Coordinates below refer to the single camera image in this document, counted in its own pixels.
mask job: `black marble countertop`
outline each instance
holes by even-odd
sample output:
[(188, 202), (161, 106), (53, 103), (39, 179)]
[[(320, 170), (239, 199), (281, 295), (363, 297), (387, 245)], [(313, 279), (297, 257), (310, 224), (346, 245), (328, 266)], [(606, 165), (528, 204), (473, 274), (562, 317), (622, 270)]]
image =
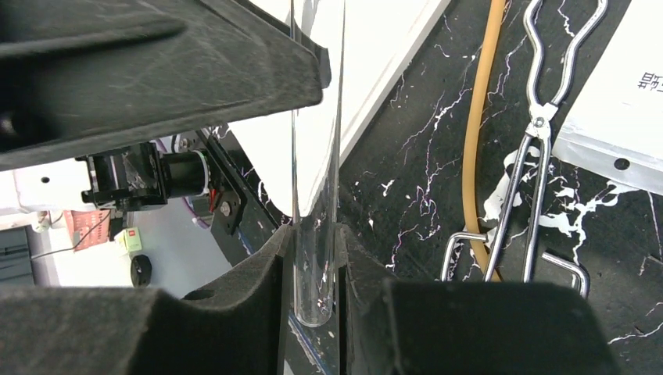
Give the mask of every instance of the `black marble countertop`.
[[(525, 82), (532, 48), (522, 26), (528, 3), (512, 0), (504, 13), (483, 116), (477, 202), (486, 232), (496, 226), (500, 196), (529, 121)], [(547, 47), (539, 81), (542, 101), (557, 90), (564, 50), (596, 4), (596, 0), (544, 2), (537, 23)], [(552, 122), (554, 134), (628, 4), (628, 0), (610, 0), (606, 17), (581, 47), (571, 92)], [(448, 237), (463, 230), (462, 150), (488, 11), (488, 1), (451, 2), (341, 168), (339, 221), (350, 225), (366, 249), (399, 277), (436, 279)], [(222, 145), (235, 147), (230, 154), (236, 167), (245, 171), (247, 183), (254, 191), (260, 189), (267, 202), (259, 177), (251, 173), (232, 134), (221, 133), (225, 136)], [(517, 199), (521, 204), (514, 209), (509, 245), (500, 264), (507, 280), (517, 280), (521, 273), (535, 170), (536, 159), (529, 160)], [(663, 228), (658, 221), (663, 220), (663, 198), (614, 184), (555, 158), (549, 174), (539, 253), (547, 249), (576, 259), (589, 271), (590, 304), (627, 373), (661, 373), (663, 244), (659, 233)], [(279, 216), (273, 220), (278, 223), (280, 215), (273, 216)], [(249, 215), (243, 221), (251, 220)], [(242, 225), (242, 236), (254, 247), (260, 247), (266, 235), (258, 233), (265, 227), (260, 224)], [(481, 273), (468, 246), (458, 248), (457, 255), (454, 279), (478, 280)], [(537, 263), (535, 278), (571, 285), (568, 273), (542, 262)], [(319, 338), (313, 341), (320, 346)]]

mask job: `purple wire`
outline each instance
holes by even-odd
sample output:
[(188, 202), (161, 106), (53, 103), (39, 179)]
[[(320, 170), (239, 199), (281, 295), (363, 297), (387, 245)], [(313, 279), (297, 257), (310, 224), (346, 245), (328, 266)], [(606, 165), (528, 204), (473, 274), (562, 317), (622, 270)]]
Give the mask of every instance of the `purple wire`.
[[(161, 152), (163, 152), (163, 153), (168, 152), (167, 149), (166, 149), (166, 145), (163, 144), (163, 141), (161, 141), (161, 139), (157, 138), (157, 139), (154, 140), (154, 142), (156, 143), (156, 146), (159, 148), (159, 150)], [(189, 213), (191, 213), (191, 215), (195, 219), (196, 225), (198, 225), (202, 229), (209, 229), (210, 225), (195, 213), (195, 211), (193, 210), (191, 205), (188, 204), (187, 199), (184, 198), (184, 197), (182, 197), (181, 199), (182, 199), (182, 203), (185, 204), (185, 207), (186, 207), (187, 211), (189, 211)]]

